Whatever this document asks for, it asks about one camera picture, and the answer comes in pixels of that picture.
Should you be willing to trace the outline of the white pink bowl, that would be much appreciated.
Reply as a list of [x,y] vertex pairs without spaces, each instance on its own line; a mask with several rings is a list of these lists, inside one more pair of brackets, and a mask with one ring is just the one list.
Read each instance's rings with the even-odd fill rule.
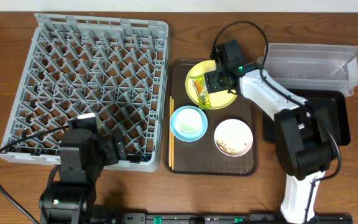
[[214,143],[224,155],[239,157],[247,154],[253,145],[250,127],[239,119],[226,119],[214,131]]

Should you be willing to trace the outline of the white cup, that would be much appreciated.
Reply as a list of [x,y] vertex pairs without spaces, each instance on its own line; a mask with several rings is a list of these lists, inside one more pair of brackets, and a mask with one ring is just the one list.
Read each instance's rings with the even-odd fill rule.
[[202,117],[193,108],[185,108],[177,114],[175,127],[184,133],[195,133],[202,127]]

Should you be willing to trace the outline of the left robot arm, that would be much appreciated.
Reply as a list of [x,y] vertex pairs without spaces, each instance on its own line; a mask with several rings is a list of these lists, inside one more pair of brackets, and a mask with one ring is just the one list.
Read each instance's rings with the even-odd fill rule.
[[40,223],[119,223],[120,214],[96,205],[96,182],[104,167],[127,157],[123,136],[104,138],[89,129],[62,136],[61,164],[53,168],[39,200]]

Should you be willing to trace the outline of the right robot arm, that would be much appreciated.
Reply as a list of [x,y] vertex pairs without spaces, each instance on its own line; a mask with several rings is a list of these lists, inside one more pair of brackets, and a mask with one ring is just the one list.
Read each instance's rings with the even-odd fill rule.
[[275,149],[287,175],[280,212],[287,223],[317,222],[313,205],[320,182],[342,166],[325,107],[311,108],[307,99],[288,91],[264,69],[247,62],[237,41],[212,46],[216,68],[204,79],[209,93],[226,90],[254,102],[273,121]]

